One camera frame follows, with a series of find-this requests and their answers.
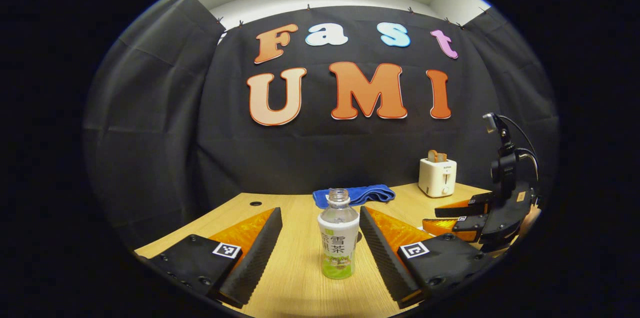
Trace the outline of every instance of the folded towel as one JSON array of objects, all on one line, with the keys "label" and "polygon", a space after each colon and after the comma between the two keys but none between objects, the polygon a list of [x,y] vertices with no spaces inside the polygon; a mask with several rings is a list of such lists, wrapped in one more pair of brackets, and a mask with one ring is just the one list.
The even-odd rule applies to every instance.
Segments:
[{"label": "folded towel", "polygon": [[[349,206],[361,205],[366,201],[386,202],[395,198],[396,193],[384,184],[361,186],[359,188],[346,188],[349,192]],[[326,209],[329,203],[326,201],[329,197],[329,189],[316,190],[313,192],[313,199],[318,208]]]}]

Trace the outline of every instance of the green label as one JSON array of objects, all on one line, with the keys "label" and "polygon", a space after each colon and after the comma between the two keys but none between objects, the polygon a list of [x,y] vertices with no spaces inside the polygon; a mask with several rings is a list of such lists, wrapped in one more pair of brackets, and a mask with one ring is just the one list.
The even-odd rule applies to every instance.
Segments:
[{"label": "green label", "polygon": [[331,279],[345,279],[354,273],[354,256],[322,256],[322,273]]}]

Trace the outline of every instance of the black fabric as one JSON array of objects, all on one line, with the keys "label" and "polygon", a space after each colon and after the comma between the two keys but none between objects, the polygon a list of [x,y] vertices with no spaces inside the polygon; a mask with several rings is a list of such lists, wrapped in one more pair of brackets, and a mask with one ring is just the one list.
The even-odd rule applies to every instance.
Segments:
[{"label": "black fabric", "polygon": [[205,213],[192,141],[224,27],[197,0],[161,0],[122,33],[89,91],[84,154],[96,197],[130,248]]},{"label": "black fabric", "polygon": [[[342,46],[307,45],[308,28],[328,22],[340,24],[349,41]],[[377,31],[380,22],[405,26],[411,44],[404,48],[384,44]],[[281,48],[283,55],[255,65],[256,36],[288,24],[296,24],[298,31],[290,33],[291,41]],[[446,152],[457,161],[457,182],[491,189],[490,162],[497,157],[500,139],[486,132],[482,115],[490,111],[522,123],[549,177],[557,116],[540,64],[521,38],[508,35],[512,28],[503,24],[505,33],[489,35],[495,40],[491,45],[483,40],[488,34],[482,23],[473,21],[469,26],[461,30],[440,19],[400,10],[345,6],[282,13],[231,29],[215,52],[199,110],[197,149],[206,194],[220,193],[221,185],[229,191],[311,194],[337,186],[413,183],[418,180],[419,160],[429,149]],[[430,35],[436,29],[450,37],[457,60],[447,57]],[[402,67],[407,117],[381,119],[373,113],[367,118],[354,101],[359,110],[356,119],[333,119],[337,84],[328,67],[335,62],[356,63],[368,80],[380,63]],[[269,106],[278,110],[286,102],[281,71],[295,67],[307,70],[299,115],[283,126],[253,121],[247,78],[274,74]],[[448,75],[449,119],[430,116],[432,84],[425,73],[430,69]],[[518,134],[513,128],[512,135]],[[230,193],[218,195],[212,208],[229,197]]]},{"label": "black fabric", "polygon": [[[500,114],[514,120],[534,145],[540,173],[537,187],[543,201],[552,199],[549,195],[558,168],[560,121],[544,67],[517,29],[495,8],[475,17],[464,30],[470,33],[469,40],[489,71]],[[506,124],[514,143],[529,148],[522,134],[509,122]],[[524,176],[535,176],[532,165],[521,163],[518,167]]]}]

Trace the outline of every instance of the white wall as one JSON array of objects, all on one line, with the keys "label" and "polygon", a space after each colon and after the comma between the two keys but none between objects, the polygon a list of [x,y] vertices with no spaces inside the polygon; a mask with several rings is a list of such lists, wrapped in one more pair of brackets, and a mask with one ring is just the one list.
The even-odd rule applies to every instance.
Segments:
[{"label": "white wall", "polygon": [[448,18],[454,24],[465,25],[482,14],[480,8],[487,10],[490,5],[483,0],[433,0],[430,7],[442,19]]},{"label": "white wall", "polygon": [[224,17],[222,25],[231,29],[238,26],[240,21],[247,23],[280,13],[295,12],[306,9],[307,4],[312,9],[323,6],[378,6],[406,12],[411,7],[416,13],[441,19],[429,6],[411,0],[237,0],[213,8],[210,12],[218,19]]}]

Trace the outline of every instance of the orange letter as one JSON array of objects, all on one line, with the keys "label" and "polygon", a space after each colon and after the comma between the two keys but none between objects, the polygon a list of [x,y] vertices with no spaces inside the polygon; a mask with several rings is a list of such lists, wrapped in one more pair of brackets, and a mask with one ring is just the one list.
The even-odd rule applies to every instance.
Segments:
[{"label": "orange letter", "polygon": [[448,119],[451,117],[451,110],[447,104],[447,75],[439,70],[427,70],[427,76],[431,80],[433,88],[433,108],[430,111],[434,119]]},{"label": "orange letter", "polygon": [[297,25],[289,24],[258,35],[256,39],[260,40],[260,54],[253,62],[260,64],[267,60],[278,58],[284,53],[282,49],[278,49],[278,44],[283,47],[287,46],[290,41],[290,36],[287,32],[294,33],[297,30]]},{"label": "orange letter", "polygon": [[280,76],[286,80],[286,104],[280,110],[269,108],[269,83],[274,80],[273,74],[258,74],[247,79],[249,85],[249,113],[258,123],[266,126],[283,125],[300,112],[302,103],[300,91],[302,88],[302,76],[306,75],[304,68],[284,70]]},{"label": "orange letter", "polygon": [[402,68],[394,64],[380,64],[368,82],[362,71],[349,62],[333,63],[329,70],[335,74],[338,85],[338,105],[331,112],[334,119],[354,119],[358,111],[352,107],[352,95],[366,117],[373,114],[378,97],[381,98],[378,117],[384,119],[402,119],[407,110],[402,105],[400,92],[400,74]]}]

